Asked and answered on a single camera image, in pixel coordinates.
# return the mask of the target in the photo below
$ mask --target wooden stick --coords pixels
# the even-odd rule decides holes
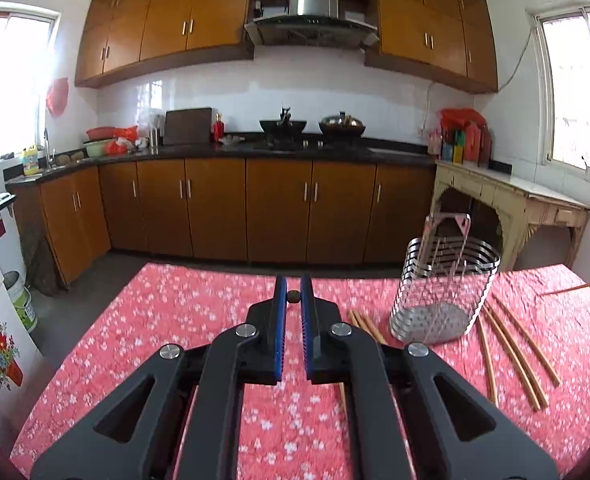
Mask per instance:
[[[524,336],[524,339],[526,339],[528,344],[531,346],[531,349],[533,349],[533,352],[535,353],[535,355],[537,355],[538,359],[540,360],[540,363],[542,363],[542,366],[544,366],[545,370],[548,372],[550,379],[553,381],[553,385],[560,386],[560,384],[562,384],[562,379],[557,374],[557,372],[554,370],[554,368],[550,364],[549,359],[546,357],[544,352],[542,352],[542,350],[540,350],[540,347],[537,346],[537,343],[533,340],[531,335],[526,331],[526,329],[520,323],[520,320],[518,320],[517,317],[515,317],[515,315],[508,309],[508,307],[504,303],[502,303],[502,301],[494,293],[491,293],[491,297],[499,304],[499,306],[502,307],[502,309],[505,311],[507,316],[511,319],[513,324],[517,327],[517,330],[519,330],[522,333],[522,335]]]
[[[580,290],[581,288],[587,288],[590,286],[590,283],[585,283],[584,285],[572,286],[571,288],[563,288],[562,290],[552,290],[550,292],[543,292],[538,294],[538,296],[550,296],[551,294],[562,294],[562,292],[571,292],[572,290]]]
[[[486,378],[488,379],[488,395],[490,401],[499,408],[498,403],[498,387],[495,382],[495,374],[493,372],[493,362],[491,361],[491,354],[488,351],[488,342],[486,341],[486,333],[484,332],[484,325],[482,324],[482,316],[478,316],[478,333],[480,334],[480,347],[482,348],[482,356],[484,357],[484,364],[486,366]]]
[[[364,320],[366,325],[368,325],[369,332],[371,332],[371,335],[373,335],[375,340],[382,345],[386,345],[386,339],[384,339],[384,336],[381,334],[381,332],[377,330],[375,323],[371,320],[369,315],[367,313],[363,313],[361,314],[361,318]]]
[[[484,314],[486,315],[486,319],[488,319],[488,322],[490,323],[491,327],[493,328],[493,331],[495,332],[496,337],[499,339],[499,342],[504,347],[504,351],[508,355],[508,358],[510,359],[511,363],[513,364],[513,368],[515,368],[515,371],[517,372],[517,375],[520,378],[520,382],[522,383],[522,386],[524,388],[524,391],[526,392],[526,396],[528,397],[528,399],[531,403],[531,406],[533,406],[533,409],[537,412],[537,410],[540,409],[540,402],[537,400],[537,397],[535,396],[535,392],[533,391],[533,387],[531,386],[531,383],[529,382],[529,378],[526,376],[526,373],[525,373],[524,369],[522,368],[522,365],[520,365],[520,362],[519,362],[517,356],[515,355],[515,352],[513,352],[511,345],[504,337],[504,333],[502,333],[502,331],[498,327],[498,324],[495,322],[495,319],[493,319],[493,316],[491,316],[489,311],[486,308],[483,308],[482,312],[484,312]]]
[[[533,387],[533,390],[535,391],[535,395],[537,395],[538,401],[540,402],[540,406],[542,407],[542,409],[548,408],[549,407],[549,399],[547,398],[546,393],[542,389],[542,385],[540,384],[540,381],[537,378],[537,375],[535,375],[535,372],[533,372],[533,368],[531,368],[530,363],[526,360],[526,356],[520,350],[520,348],[517,346],[517,342],[515,341],[515,339],[511,335],[511,333],[508,331],[508,329],[504,325],[504,322],[498,316],[498,313],[496,313],[489,305],[486,305],[486,308],[488,308],[489,314],[495,319],[496,323],[498,324],[499,330],[501,330],[504,333],[504,336],[507,339],[509,345],[512,346],[513,351],[515,352],[515,355],[520,360],[520,364],[522,365],[522,368],[524,369],[524,371],[526,372],[526,375],[528,376],[529,380],[531,381],[531,386]]]

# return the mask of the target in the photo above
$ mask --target window frame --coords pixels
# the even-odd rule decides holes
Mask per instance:
[[[590,37],[590,24],[588,15],[590,14],[590,3],[578,3],[566,7],[546,10],[544,12],[534,12],[532,14],[536,64],[538,68],[538,81],[540,84],[540,108],[544,110],[540,118],[540,128],[544,132],[544,146],[540,161],[542,164],[550,164],[560,168],[567,173],[575,174],[580,178],[585,175],[585,170],[578,168],[568,162],[556,160],[553,158],[553,143],[555,141],[555,104],[553,98],[553,76],[550,66],[549,49],[544,34],[543,23],[582,16],[586,22]]]
[[[54,46],[54,40],[56,35],[57,23],[59,20],[59,14],[51,12],[46,9],[39,9],[38,7],[26,8],[15,7],[9,4],[0,3],[0,18],[26,18],[29,20],[36,20],[38,22],[48,23],[48,41],[47,50],[51,52]],[[35,110],[35,136],[34,143],[36,145],[42,144],[43,129],[46,127],[46,92],[47,89],[42,89],[39,94],[39,105]],[[21,151],[13,151],[14,156],[17,157]]]

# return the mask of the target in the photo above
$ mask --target red plastic bag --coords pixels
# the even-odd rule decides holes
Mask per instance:
[[[440,124],[444,130],[463,130],[470,122],[482,129],[486,119],[473,108],[445,108],[440,111]]]
[[[68,77],[55,79],[46,94],[46,108],[54,118],[61,117],[68,104]]]

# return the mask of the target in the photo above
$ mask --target lower cabinet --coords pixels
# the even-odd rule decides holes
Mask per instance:
[[[193,257],[184,159],[137,163],[149,251]]]
[[[243,158],[186,159],[195,258],[246,261],[245,170]]]
[[[315,162],[308,263],[353,265],[363,261],[374,181],[375,166]]]
[[[377,166],[365,263],[397,263],[422,236],[431,209],[435,168]]]
[[[57,267],[71,283],[110,249],[97,168],[45,182],[40,195]]]
[[[113,248],[148,251],[136,163],[118,162],[100,166],[99,180]]]
[[[306,261],[311,171],[309,160],[246,161],[249,261]]]

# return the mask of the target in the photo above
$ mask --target stainless steel range hood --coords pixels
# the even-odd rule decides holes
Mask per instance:
[[[339,0],[289,0],[289,12],[246,23],[255,45],[308,45],[362,50],[379,41],[377,27],[339,18]]]

